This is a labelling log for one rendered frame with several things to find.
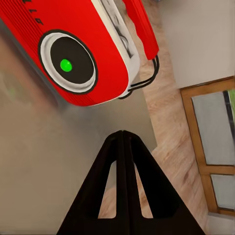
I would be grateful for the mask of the radio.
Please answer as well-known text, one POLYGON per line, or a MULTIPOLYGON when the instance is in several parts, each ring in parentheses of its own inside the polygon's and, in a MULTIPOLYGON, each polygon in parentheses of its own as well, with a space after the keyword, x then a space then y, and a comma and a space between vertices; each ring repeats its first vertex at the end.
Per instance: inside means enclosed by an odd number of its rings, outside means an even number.
POLYGON ((114 0, 0 0, 0 19, 66 101, 93 106, 130 96, 159 71, 141 0, 123 2, 154 63, 154 75, 138 86, 139 54, 114 0))

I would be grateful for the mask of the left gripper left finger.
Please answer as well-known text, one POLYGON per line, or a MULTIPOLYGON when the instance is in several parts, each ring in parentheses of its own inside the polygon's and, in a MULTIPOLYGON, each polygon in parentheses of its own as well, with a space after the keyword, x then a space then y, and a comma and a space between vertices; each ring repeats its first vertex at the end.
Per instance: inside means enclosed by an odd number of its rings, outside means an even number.
POLYGON ((106 138, 57 235, 130 235, 122 130, 106 138), (116 217, 98 218, 114 161, 117 161, 116 217))

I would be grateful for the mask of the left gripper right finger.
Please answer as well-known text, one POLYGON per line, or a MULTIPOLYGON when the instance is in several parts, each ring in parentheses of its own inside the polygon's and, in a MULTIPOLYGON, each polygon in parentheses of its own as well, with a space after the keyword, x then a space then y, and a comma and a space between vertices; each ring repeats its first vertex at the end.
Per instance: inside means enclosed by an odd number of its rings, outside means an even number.
POLYGON ((122 133, 130 235, 206 235, 141 138, 122 133), (135 165, 153 218, 142 215, 135 165))

